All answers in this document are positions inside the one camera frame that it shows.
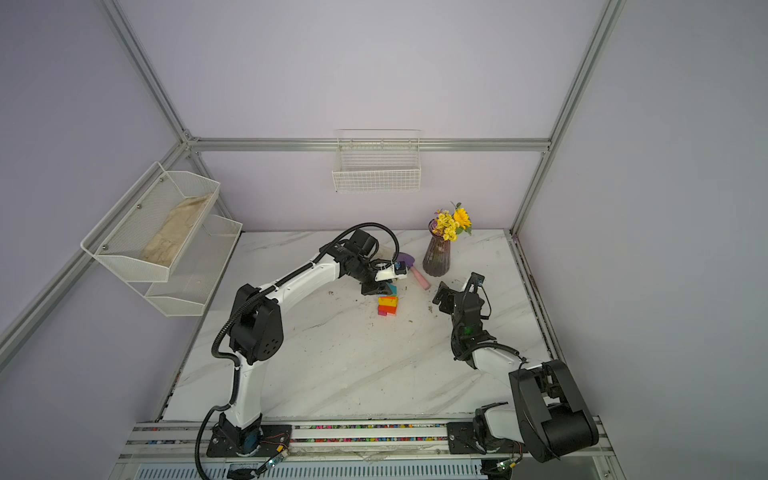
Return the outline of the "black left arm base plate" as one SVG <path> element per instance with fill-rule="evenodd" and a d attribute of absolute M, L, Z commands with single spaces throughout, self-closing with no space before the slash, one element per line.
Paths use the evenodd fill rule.
<path fill-rule="evenodd" d="M 247 431 L 215 425 L 206 448 L 208 458 L 270 458 L 289 448 L 293 427 L 261 425 Z"/>

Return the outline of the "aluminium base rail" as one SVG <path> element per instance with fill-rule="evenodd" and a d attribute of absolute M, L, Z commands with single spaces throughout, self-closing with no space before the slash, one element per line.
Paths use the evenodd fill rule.
<path fill-rule="evenodd" d="M 286 443 L 288 457 L 298 461 L 364 461 L 448 459 L 454 455 L 450 448 L 465 448 L 448 432 L 451 418 L 422 418 L 396 420 L 276 420 L 266 426 L 289 425 L 290 441 Z M 199 450 L 205 464 L 243 463 L 265 460 L 258 453 L 250 457 L 206 456 L 212 433 L 206 430 L 196 445 L 200 423 L 197 421 L 161 421 L 136 424 L 129 434 L 117 462 L 187 463 Z"/>

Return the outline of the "white mesh upper shelf basket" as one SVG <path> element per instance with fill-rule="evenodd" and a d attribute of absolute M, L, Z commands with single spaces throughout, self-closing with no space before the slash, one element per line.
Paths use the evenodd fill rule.
<path fill-rule="evenodd" d="M 167 282 L 220 193 L 220 183 L 190 171 L 167 170 L 156 162 L 81 241 L 81 249 L 126 283 Z M 211 194 L 170 267 L 141 259 L 143 249 L 170 210 L 189 197 Z"/>

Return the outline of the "white mesh lower shelf basket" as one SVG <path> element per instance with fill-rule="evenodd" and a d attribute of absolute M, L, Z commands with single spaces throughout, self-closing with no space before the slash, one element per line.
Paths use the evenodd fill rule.
<path fill-rule="evenodd" d="M 241 223 L 210 214 L 170 279 L 153 283 L 145 299 L 166 317 L 203 316 L 241 231 Z"/>

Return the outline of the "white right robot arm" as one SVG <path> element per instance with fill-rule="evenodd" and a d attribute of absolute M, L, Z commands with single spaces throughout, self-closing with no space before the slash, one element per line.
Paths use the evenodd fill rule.
<path fill-rule="evenodd" d="M 568 368 L 561 360 L 535 360 L 498 342 L 484 327 L 490 318 L 483 278 L 471 277 L 461 290 L 441 283 L 432 303 L 449 315 L 454 360 L 509 387 L 511 398 L 475 410 L 471 429 L 449 435 L 480 454 L 514 445 L 544 463 L 593 447 L 597 424 Z"/>

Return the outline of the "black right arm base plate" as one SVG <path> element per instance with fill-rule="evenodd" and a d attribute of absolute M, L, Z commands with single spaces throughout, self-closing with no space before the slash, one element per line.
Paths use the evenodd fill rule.
<path fill-rule="evenodd" d="M 447 444 L 451 455 L 524 454 L 524 445 L 508 439 L 497 439 L 482 433 L 473 422 L 448 422 Z"/>

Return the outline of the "yellow flower bouquet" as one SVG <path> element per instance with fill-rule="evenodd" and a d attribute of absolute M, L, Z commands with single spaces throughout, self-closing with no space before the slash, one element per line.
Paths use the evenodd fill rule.
<path fill-rule="evenodd" d="M 451 205 L 451 209 L 438 209 L 429 223 L 429 231 L 443 241 L 454 242 L 461 235 L 471 236 L 473 224 L 467 210 L 461 202 Z"/>

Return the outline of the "purple glass vase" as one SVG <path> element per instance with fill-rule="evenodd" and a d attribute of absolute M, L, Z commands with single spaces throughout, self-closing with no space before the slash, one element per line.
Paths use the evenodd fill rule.
<path fill-rule="evenodd" d="M 436 228 L 437 220 L 432 219 L 428 224 L 431 238 L 422 261 L 422 267 L 426 274 L 432 277 L 441 277 L 450 269 L 451 241 L 445 240 L 442 234 L 436 233 Z"/>

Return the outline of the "white mesh shelf basket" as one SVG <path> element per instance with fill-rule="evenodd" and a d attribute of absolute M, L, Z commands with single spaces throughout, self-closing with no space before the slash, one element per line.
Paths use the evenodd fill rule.
<path fill-rule="evenodd" d="M 241 231 L 241 223 L 210 214 L 170 279 L 153 283 L 145 299 L 166 317 L 203 316 Z"/>
<path fill-rule="evenodd" d="M 220 183 L 190 171 L 167 170 L 156 162 L 81 241 L 81 249 L 126 283 L 167 282 L 220 193 Z M 189 197 L 211 194 L 170 267 L 141 259 L 143 249 L 170 210 Z"/>

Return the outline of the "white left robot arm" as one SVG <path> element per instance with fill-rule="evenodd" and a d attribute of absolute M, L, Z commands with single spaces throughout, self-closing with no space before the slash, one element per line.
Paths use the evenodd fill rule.
<path fill-rule="evenodd" d="M 285 340 L 283 315 L 316 290 L 348 276 L 363 296 L 389 294 L 391 282 L 406 276 L 398 262 L 396 234 L 377 222 L 354 225 L 320 247 L 317 255 L 283 277 L 254 287 L 241 286 L 229 318 L 211 346 L 216 359 L 233 364 L 227 403 L 212 407 L 219 414 L 214 438 L 238 456 L 251 456 L 265 442 L 260 405 L 268 361 Z"/>

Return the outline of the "beige glove in basket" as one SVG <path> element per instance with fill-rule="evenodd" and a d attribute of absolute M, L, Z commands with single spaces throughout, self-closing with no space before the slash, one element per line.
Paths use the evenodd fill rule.
<path fill-rule="evenodd" d="M 189 197 L 171 209 L 161 228 L 143 249 L 141 259 L 170 267 L 210 198 L 211 194 Z"/>

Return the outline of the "yellow red striped block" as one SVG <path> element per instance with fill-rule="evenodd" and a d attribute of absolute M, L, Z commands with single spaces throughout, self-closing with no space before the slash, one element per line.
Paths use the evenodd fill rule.
<path fill-rule="evenodd" d="M 378 298 L 378 304 L 380 306 L 396 308 L 398 305 L 397 296 L 382 296 Z"/>

